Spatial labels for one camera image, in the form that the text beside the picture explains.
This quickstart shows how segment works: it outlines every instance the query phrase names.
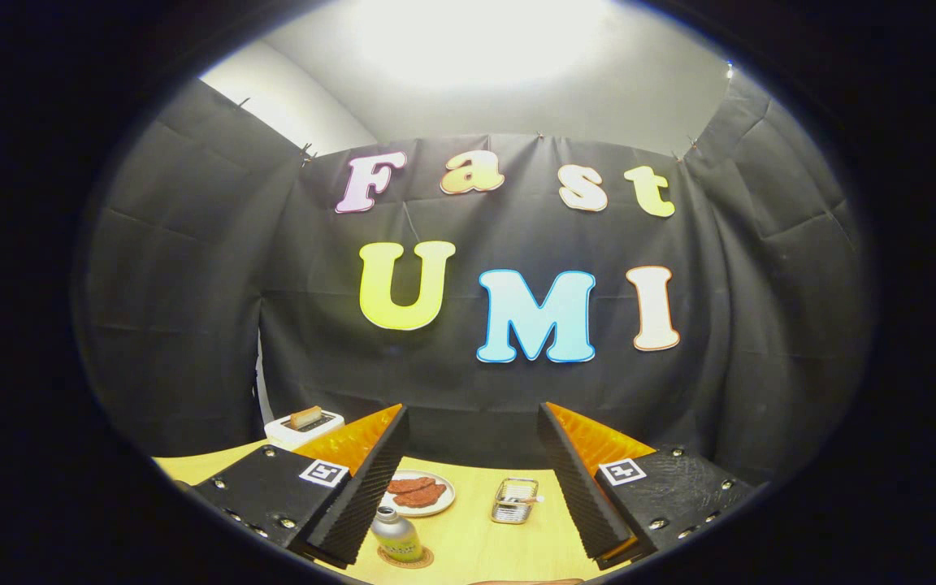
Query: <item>white plate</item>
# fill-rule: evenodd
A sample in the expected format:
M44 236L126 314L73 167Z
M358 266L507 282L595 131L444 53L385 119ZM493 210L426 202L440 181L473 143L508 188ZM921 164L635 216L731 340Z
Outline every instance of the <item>white plate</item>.
M446 508L450 507L450 504L453 503L453 497L456 496L453 493L453 485L449 481L446 481L445 478L439 477L437 474L430 474L428 471L415 471L415 470L397 470L395 474L392 474L393 480L412 480L416 478L432 478L436 483L441 483L446 486L446 492L443 492L442 496L439 496L439 500L435 501L435 504L431 506L426 506L424 508L408 508L405 506L397 506L395 500L397 495L395 493L385 492L385 496L382 496L382 502L379 506L389 506L393 510L397 511L401 516L408 516L408 518L420 518L420 516L431 516L432 514L438 514Z

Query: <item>letter m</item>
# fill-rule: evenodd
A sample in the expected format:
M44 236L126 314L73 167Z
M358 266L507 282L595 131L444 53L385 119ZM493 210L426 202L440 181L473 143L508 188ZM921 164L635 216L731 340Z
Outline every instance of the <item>letter m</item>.
M586 271L564 271L554 279L541 306L517 271L485 271L479 275L490 293L486 344L475 353L480 362L506 363L515 359L510 332L515 331L526 358L535 360L554 330L547 349L551 362L587 362L595 349L587 342L587 297L595 277Z

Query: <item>coaster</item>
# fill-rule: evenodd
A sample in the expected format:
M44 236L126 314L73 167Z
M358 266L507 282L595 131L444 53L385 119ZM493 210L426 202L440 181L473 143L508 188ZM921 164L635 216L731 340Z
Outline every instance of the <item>coaster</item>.
M424 548L424 556L421 557L421 560L414 561L412 563L404 563L393 559L392 557L385 554L385 548L378 547L378 556L382 557L382 560L389 563L390 566L398 566L401 569L424 569L431 564L432 561L436 559L435 556L432 556L431 550L428 547Z

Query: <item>wooden table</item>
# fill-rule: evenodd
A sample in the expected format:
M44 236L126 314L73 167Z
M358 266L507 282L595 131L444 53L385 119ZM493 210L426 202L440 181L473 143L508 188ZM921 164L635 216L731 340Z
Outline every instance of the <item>wooden table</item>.
M200 483L237 462L267 440L192 457L155 458L173 479L190 485ZM411 457L402 458L401 470L430 471L442 475L457 496L445 511L426 518L410 518L430 548L435 562L424 569L408 570L379 558L378 540L367 534L356 564L338 570L376 585L466 585L487 580L587 580L610 570L598 570L584 554L579 533L569 516L553 470L489 470L483 467L451 466ZM544 502L535 504L530 519L521 525L506 525L490 519L497 486L508 477L539 481Z

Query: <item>meat slice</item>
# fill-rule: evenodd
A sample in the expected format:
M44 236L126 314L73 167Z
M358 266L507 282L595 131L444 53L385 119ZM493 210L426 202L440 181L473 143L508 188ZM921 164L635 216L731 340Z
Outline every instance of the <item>meat slice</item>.
M446 492L446 486L441 483L432 483L413 492L401 493L395 496L396 506L405 506L408 508L424 508L431 506L439 500L439 496Z
M393 480L389 482L389 493L409 493L427 486L434 485L435 478L413 478L409 480Z

